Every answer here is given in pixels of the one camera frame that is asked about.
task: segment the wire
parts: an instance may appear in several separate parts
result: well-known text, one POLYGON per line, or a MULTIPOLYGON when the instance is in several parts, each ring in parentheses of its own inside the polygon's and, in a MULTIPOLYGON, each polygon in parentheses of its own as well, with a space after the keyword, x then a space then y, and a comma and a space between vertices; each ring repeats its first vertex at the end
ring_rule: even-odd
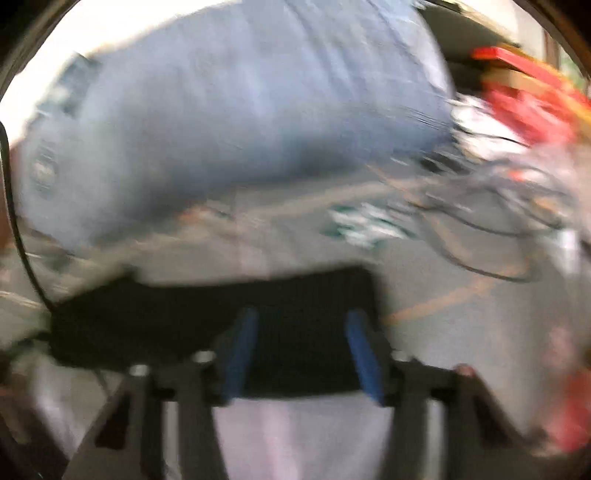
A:
POLYGON ((520 145, 522 147, 527 147, 527 148, 530 147, 527 143, 516 140, 515 138, 503 137, 501 135, 491 135, 491 134, 486 134, 486 133, 482 133, 482 132, 476 132, 476 131, 469 130, 466 127, 463 127, 459 124, 456 124, 454 127, 458 131, 465 133, 466 135, 471 135, 473 137, 484 137, 484 138, 492 138, 493 140, 504 140, 506 142, 511 142, 511 143, 520 145))
POLYGON ((14 197, 12 192, 12 173, 10 168, 10 145, 8 144, 8 136, 4 124, 0 122, 0 158, 2 161, 2 181, 4 182, 4 198, 6 200, 8 221, 14 237, 14 244, 17 248, 18 256, 21 259, 22 265, 25 268, 27 277, 37 293, 37 296, 45 305, 46 309, 53 313, 55 311, 54 304, 47 298, 43 287, 39 283, 35 272, 27 257, 27 251, 22 243, 20 230, 18 229, 17 214, 14 206, 14 197))
POLYGON ((565 189, 561 183, 552 175, 548 174, 546 171, 543 171, 537 167, 530 167, 525 166, 523 164, 516 164, 511 160, 496 160, 490 161, 486 164, 483 164, 481 167, 474 170, 472 173, 466 176, 460 176, 453 178, 457 179, 457 181, 463 181, 465 185, 462 187, 464 188, 464 192, 460 191, 460 194, 454 195, 452 198, 454 204, 450 201, 445 201, 444 199, 437 198, 436 203, 434 203, 434 197, 428 194, 428 191, 423 189, 422 196, 424 198, 424 202, 412 202, 407 201, 407 205, 414 211, 409 210, 406 211, 400 207, 393 207, 389 206, 392 210, 397 212, 404 212, 406 214, 412 215, 415 219, 417 226, 421 229, 425 240, 427 243, 443 258, 451 262, 457 267, 460 267, 466 271, 470 271, 472 273, 476 273, 485 277, 495 278, 497 280, 504 280, 510 281, 515 283, 527 283, 532 280, 537 279, 540 276, 540 269, 534 262, 534 255, 533 250, 535 248, 534 237, 536 235, 541 235, 544 233, 548 233, 552 230, 560 229, 562 227, 561 222, 550 223, 546 220, 540 218, 536 215, 527 205, 528 199, 524 198, 523 195, 519 195, 517 192, 517 198, 507 197, 503 194, 502 189, 510 190, 511 186, 519 186, 522 187, 523 184, 517 183, 514 180, 507 178, 505 175, 499 172, 495 172, 495 170, 499 170, 502 167, 504 170, 511 170, 515 171, 534 171, 537 173, 541 173, 545 176, 545 178, 549 181, 550 187, 544 187, 539 184, 528 185, 528 188, 534 192, 538 192, 545 196, 551 197, 559 197, 564 202, 569 204, 569 206, 573 207, 574 202, 572 196, 568 193, 567 189, 565 189), (470 184, 471 180, 476 180, 474 184, 470 184), (501 180, 510 180, 508 184, 503 184, 501 180), (464 217, 458 215, 457 211, 457 199, 460 197, 462 199, 467 198, 471 194, 475 193, 482 193, 482 192, 491 192, 495 195, 499 205, 506 210, 507 214, 511 219, 514 219, 512 223, 517 223, 517 213, 513 211, 510 205, 515 205, 521 213, 525 217, 531 218, 536 220, 537 222, 546 226, 546 229, 519 229, 517 231, 502 231, 489 228, 487 226, 478 225, 470 220, 465 219, 464 217), (528 265, 528 270, 523 276, 511 276, 505 275, 501 273, 490 272, 486 270, 482 270, 480 268, 471 267, 463 262, 460 258, 455 256, 452 252, 450 252, 446 246, 444 241, 440 238, 437 232, 431 226, 431 223, 427 219, 428 213, 442 213, 445 214, 456 221, 470 227, 473 229, 477 229, 486 233, 490 233, 492 235, 498 236, 505 236, 515 238, 518 241, 519 249, 522 252, 522 255, 525 259, 525 263, 528 265))

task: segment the orange line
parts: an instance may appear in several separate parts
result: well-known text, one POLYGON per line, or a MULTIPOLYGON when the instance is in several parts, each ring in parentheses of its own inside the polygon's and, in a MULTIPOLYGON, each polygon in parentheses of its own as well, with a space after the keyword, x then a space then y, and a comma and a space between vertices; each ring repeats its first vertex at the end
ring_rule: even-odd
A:
MULTIPOLYGON (((501 271, 501 275, 517 275, 520 271, 522 271, 522 268, 519 268, 516 265, 510 265, 501 271)), ((440 297, 399 310, 386 317, 384 323, 386 325, 394 325, 398 322, 424 318, 446 308, 464 303, 472 297, 486 295, 500 281, 501 280, 495 278, 478 276, 473 282, 465 287, 456 288, 440 297)))

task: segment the red object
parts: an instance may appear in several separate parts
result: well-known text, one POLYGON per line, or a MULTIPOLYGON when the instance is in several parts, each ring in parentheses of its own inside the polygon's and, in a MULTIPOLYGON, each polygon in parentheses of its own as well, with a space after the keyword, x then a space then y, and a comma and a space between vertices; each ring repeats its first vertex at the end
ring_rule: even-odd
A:
POLYGON ((566 144, 575 139, 576 118, 553 90, 537 97, 497 83, 485 83, 485 89, 495 118, 530 145, 566 144))
POLYGON ((589 101, 581 92, 572 86, 558 71, 549 67, 543 67, 535 59, 529 59, 502 47, 480 47, 472 51, 472 58, 475 60, 501 61, 512 69, 517 69, 530 77, 533 77, 545 84, 559 90, 585 107, 589 107, 589 101))
POLYGON ((568 377, 563 399, 544 423, 548 437, 562 452, 574 452, 591 439, 591 371, 568 377))

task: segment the floor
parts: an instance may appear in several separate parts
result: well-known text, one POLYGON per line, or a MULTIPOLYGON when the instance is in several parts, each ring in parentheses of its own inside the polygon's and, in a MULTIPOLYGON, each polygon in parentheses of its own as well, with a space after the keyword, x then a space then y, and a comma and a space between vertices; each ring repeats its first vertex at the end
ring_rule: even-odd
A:
MULTIPOLYGON (((473 365, 516 426, 526 433, 552 400, 551 393, 570 355, 589 337, 589 322, 572 308, 571 280, 565 279, 546 254, 536 260, 540 275, 532 283, 508 283, 469 273, 434 252, 410 223, 408 227, 417 230, 419 239, 391 239, 371 250, 324 234, 330 227, 332 207, 362 202, 383 206, 387 201, 402 199, 404 190, 413 184, 416 179, 412 169, 392 162, 391 168, 383 171, 366 170, 290 186, 241 190, 232 197, 215 199, 209 208, 195 209, 181 222, 161 225, 107 249, 88 251, 64 267, 58 266, 59 255, 55 255, 54 247, 30 236, 26 243, 41 281, 53 298, 100 283, 121 264, 138 267, 146 283, 170 284, 215 283, 362 262, 383 283, 382 320, 392 345, 430 365, 473 365), (212 214, 224 205, 235 220, 212 214)), ((479 218, 491 221, 491 226, 504 227, 498 223, 502 218, 489 199, 474 199, 470 207, 479 218)), ((473 266, 508 275, 527 270, 514 240, 475 233, 446 218, 431 221, 448 248, 473 266)), ((42 325, 44 315, 14 252, 6 258, 2 275, 2 338, 8 341, 42 325)), ((105 400, 95 379, 86 371, 58 367, 41 353, 25 359, 21 368, 31 373, 35 402, 46 422, 62 447, 73 453, 105 400)), ((109 376, 113 388, 117 381, 117 375, 109 376)), ((353 451, 357 455, 365 452, 364 461, 355 457, 355 468, 348 465, 338 472, 345 478, 362 478, 379 463, 388 413, 358 395, 303 400, 288 407, 285 402, 255 406, 240 401, 220 413, 218 426, 231 477, 273 478, 291 465, 289 468, 297 473, 293 478, 322 478, 326 470, 321 466, 328 460, 319 459, 307 447, 310 435, 317 438, 320 434, 314 424, 321 419, 326 423, 322 438, 327 442, 330 438, 350 437, 351 432, 362 428, 338 421, 350 409, 373 427, 347 446, 339 444, 339 453, 329 451, 327 458, 337 461, 341 456, 350 457, 353 451), (252 459, 245 460, 244 445, 224 440, 233 438, 237 429, 260 434, 262 446, 255 448, 253 455, 264 455, 268 461, 262 463, 274 474, 252 467, 252 459), (265 447, 269 438, 274 439, 271 450, 265 447), (278 445, 288 447, 282 450, 278 445), (244 465, 249 465, 249 473, 244 465)), ((434 406, 432 418, 437 415, 434 406)), ((437 477, 438 435, 440 424, 432 421, 426 478, 437 477)), ((174 454, 171 457, 170 469, 174 472, 174 454)))

